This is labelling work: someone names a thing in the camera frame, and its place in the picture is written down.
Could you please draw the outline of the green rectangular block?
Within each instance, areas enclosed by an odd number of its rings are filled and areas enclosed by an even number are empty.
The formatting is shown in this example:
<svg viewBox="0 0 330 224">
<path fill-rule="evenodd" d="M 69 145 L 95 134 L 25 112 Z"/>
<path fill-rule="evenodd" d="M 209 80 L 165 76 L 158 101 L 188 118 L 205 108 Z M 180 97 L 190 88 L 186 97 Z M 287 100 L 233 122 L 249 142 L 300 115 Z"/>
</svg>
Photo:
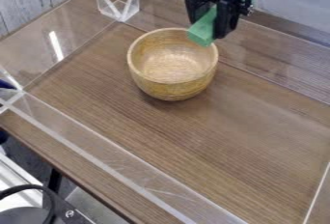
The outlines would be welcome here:
<svg viewBox="0 0 330 224">
<path fill-rule="evenodd" d="M 212 7 L 188 30 L 189 39 L 204 47 L 209 47 L 214 42 L 216 17 L 217 7 Z"/>
</svg>

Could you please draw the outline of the brown wooden bowl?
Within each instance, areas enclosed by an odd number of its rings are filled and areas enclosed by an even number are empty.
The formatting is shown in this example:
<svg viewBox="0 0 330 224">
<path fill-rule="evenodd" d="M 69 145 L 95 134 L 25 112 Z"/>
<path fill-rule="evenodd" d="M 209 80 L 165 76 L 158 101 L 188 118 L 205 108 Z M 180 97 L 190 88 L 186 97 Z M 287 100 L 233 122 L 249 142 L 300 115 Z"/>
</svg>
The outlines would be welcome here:
<svg viewBox="0 0 330 224">
<path fill-rule="evenodd" d="M 210 85 L 220 51 L 189 39 L 184 28 L 157 29 L 142 34 L 128 52 L 129 71 L 138 88 L 165 101 L 186 100 Z"/>
</svg>

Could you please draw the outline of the clear acrylic front barrier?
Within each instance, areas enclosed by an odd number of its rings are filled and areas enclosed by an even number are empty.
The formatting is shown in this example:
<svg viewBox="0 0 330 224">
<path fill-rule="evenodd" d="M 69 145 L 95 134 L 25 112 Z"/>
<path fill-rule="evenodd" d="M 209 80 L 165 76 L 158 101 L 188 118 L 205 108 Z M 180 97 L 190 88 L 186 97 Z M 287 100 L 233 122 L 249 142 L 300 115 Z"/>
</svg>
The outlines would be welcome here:
<svg viewBox="0 0 330 224">
<path fill-rule="evenodd" d="M 0 126 L 136 224 L 248 224 L 30 95 L 0 69 Z"/>
</svg>

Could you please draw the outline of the black table leg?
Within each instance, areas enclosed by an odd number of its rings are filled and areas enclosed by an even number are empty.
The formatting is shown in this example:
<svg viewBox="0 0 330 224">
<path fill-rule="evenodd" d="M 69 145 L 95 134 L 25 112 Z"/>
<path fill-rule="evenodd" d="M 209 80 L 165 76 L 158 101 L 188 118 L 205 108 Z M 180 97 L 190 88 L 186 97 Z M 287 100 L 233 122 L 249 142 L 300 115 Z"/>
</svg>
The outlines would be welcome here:
<svg viewBox="0 0 330 224">
<path fill-rule="evenodd" d="M 49 180 L 49 189 L 55 193 L 58 193 L 61 190 L 61 184 L 62 184 L 62 174 L 58 172 L 57 169 L 53 169 Z"/>
</svg>

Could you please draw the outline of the clear acrylic corner bracket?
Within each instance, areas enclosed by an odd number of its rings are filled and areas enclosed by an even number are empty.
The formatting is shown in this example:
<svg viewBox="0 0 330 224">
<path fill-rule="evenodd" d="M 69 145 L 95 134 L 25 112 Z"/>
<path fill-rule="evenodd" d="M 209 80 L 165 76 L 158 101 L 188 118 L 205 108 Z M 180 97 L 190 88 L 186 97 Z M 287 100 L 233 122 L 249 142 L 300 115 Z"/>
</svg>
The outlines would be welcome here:
<svg viewBox="0 0 330 224">
<path fill-rule="evenodd" d="M 140 0 L 97 0 L 99 12 L 119 22 L 128 22 L 140 13 Z"/>
</svg>

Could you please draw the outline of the grey metal base plate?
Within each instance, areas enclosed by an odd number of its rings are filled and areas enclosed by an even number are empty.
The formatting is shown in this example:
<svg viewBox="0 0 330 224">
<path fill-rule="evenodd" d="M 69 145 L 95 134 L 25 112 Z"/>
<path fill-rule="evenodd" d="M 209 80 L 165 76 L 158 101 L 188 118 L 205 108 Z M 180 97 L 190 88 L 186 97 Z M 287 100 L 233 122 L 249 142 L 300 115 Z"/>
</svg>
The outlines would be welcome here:
<svg viewBox="0 0 330 224">
<path fill-rule="evenodd" d="M 51 196 L 50 214 L 43 224 L 95 224 L 57 194 Z"/>
</svg>

